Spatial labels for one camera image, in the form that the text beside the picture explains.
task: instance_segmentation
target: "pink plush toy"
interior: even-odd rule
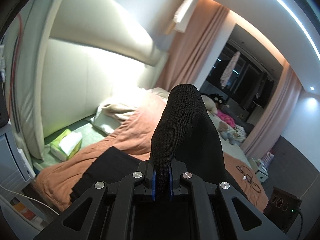
[[[223,112],[221,112],[218,109],[218,114],[217,117],[219,117],[221,120],[223,120],[224,122],[226,122],[228,125],[230,125],[232,128],[236,127],[235,121],[233,120],[233,118],[227,114],[224,114]]]

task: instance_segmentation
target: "upholstered headboard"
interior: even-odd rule
[[[52,0],[44,15],[38,48],[29,52],[36,59],[28,70],[31,92],[17,92],[24,98],[19,110],[26,113],[25,143],[36,158],[45,137],[94,114],[107,97],[132,86],[153,88],[167,60],[113,0]]]

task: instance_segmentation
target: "ceiling light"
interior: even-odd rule
[[[302,31],[304,32],[304,34],[306,35],[306,37],[308,38],[308,40],[310,41],[313,49],[315,50],[318,59],[320,61],[320,53],[315,45],[315,43],[313,42],[313,40],[311,39],[311,36],[309,35],[309,33],[307,32],[306,28],[302,25],[302,23],[300,22],[300,20],[297,18],[297,16],[292,12],[292,10],[290,10],[290,8],[282,1],[282,0],[276,0],[278,3],[280,3],[282,5],[282,7],[284,9],[287,10],[287,12],[292,16],[292,18],[297,22],[297,24],[300,26],[300,28],[302,29]]]

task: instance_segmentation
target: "bed sheet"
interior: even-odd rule
[[[36,173],[38,173],[37,171],[42,171],[44,168],[62,162],[53,154],[51,154],[49,143],[53,141],[55,138],[57,138],[57,136],[59,136],[64,130],[70,129],[71,131],[80,132],[82,134],[81,149],[90,144],[101,141],[103,138],[106,137],[106,135],[102,131],[92,126],[92,124],[90,123],[90,118],[92,118],[92,116],[86,117],[65,128],[62,128],[44,139],[45,146],[43,152],[43,160],[39,160],[32,157],[32,164],[33,167],[36,169]]]

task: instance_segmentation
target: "toy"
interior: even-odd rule
[[[222,139],[224,139],[225,141],[229,139],[229,143],[231,145],[234,145],[236,143],[236,140],[232,137],[230,133],[227,132],[227,130],[228,125],[224,122],[220,122],[217,131],[220,133]]]

